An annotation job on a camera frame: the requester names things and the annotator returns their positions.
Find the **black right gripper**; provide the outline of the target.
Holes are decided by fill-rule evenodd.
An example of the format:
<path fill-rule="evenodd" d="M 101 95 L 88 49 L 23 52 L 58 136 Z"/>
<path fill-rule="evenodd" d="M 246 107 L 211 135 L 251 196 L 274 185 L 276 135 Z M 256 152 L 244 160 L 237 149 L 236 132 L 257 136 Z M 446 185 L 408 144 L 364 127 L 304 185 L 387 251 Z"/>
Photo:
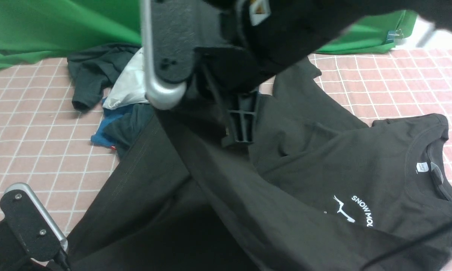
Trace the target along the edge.
<path fill-rule="evenodd" d="M 276 73 L 263 37 L 250 23 L 197 26 L 195 87 L 206 99 L 192 126 L 199 141 L 225 148 L 254 142 L 259 85 Z"/>

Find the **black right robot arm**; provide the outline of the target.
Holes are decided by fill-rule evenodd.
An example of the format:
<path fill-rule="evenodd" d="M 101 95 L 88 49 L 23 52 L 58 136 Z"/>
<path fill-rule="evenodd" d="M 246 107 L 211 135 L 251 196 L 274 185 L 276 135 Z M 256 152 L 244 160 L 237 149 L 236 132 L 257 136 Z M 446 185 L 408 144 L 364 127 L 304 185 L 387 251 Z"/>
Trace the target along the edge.
<path fill-rule="evenodd" d="M 211 11 L 199 11 L 195 21 L 218 34 L 219 45 L 195 48 L 207 87 L 219 104 L 226 136 L 223 146 L 247 146 L 254 141 L 257 109 L 252 98 L 258 86 L 310 53 L 339 38 L 364 17 L 411 10 L 440 29 L 452 32 L 452 0 L 267 0 L 265 18 L 253 17 L 262 1 L 197 0 Z"/>

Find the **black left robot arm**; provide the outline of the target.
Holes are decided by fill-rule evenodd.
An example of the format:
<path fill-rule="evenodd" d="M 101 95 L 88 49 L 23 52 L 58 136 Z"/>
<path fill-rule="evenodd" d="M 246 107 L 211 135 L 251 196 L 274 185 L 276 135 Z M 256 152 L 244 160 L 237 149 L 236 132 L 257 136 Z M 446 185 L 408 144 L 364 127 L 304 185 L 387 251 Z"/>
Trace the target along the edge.
<path fill-rule="evenodd" d="M 5 219 L 0 221 L 0 271 L 18 271 L 29 258 Z"/>

